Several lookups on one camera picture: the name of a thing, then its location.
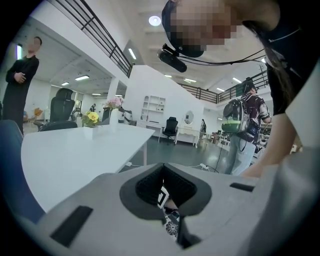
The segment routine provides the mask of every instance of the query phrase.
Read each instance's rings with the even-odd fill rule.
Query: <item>small table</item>
[[[191,135],[193,136],[193,141],[192,141],[192,145],[195,145],[195,148],[198,148],[198,140],[199,140],[199,130],[194,130],[188,127],[178,127],[178,131],[176,132],[176,136],[175,136],[175,144],[177,145],[177,141],[178,141],[178,136],[179,134],[187,134],[187,135]]]
[[[147,141],[154,131],[123,124],[111,133],[110,126],[103,125],[90,140],[84,129],[34,132],[23,139],[23,173],[46,213],[97,176],[119,172],[141,147],[147,165]]]

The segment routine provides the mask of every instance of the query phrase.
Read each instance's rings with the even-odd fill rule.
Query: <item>yellow flower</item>
[[[92,121],[98,121],[99,115],[96,112],[90,112],[88,118]]]

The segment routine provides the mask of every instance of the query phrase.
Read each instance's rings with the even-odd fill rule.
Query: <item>black railing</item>
[[[263,71],[251,77],[251,79],[253,80],[253,84],[257,90],[261,88],[266,88],[266,86],[269,85],[266,72],[267,71]],[[181,83],[180,85],[193,96],[195,96],[197,99],[208,101],[215,104],[241,96],[243,94],[245,86],[243,83],[239,83],[231,87],[230,89],[225,90],[224,92],[215,93],[213,91],[209,91],[208,89],[202,89],[200,87],[194,87],[191,85]]]
[[[84,0],[47,0],[78,26],[125,74],[132,65]]]
[[[218,103],[218,94],[213,91],[181,83],[180,85],[199,100],[204,100],[215,104]]]

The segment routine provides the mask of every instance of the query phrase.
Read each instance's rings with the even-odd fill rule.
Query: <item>white bookshelf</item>
[[[140,120],[148,122],[162,122],[166,99],[147,95],[144,97]]]

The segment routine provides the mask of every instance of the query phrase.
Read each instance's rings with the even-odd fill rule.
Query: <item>long hair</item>
[[[295,94],[293,91],[292,83],[290,81],[290,77],[288,73],[285,71],[284,67],[282,66],[278,56],[271,49],[270,43],[261,36],[260,34],[261,29],[257,26],[257,24],[254,21],[245,20],[242,22],[242,24],[247,29],[252,31],[262,43],[268,59],[270,60],[272,65],[275,67],[273,68],[273,71],[276,74],[281,86],[281,90],[283,91],[284,100],[285,100],[284,103],[290,104],[291,101],[294,99]]]

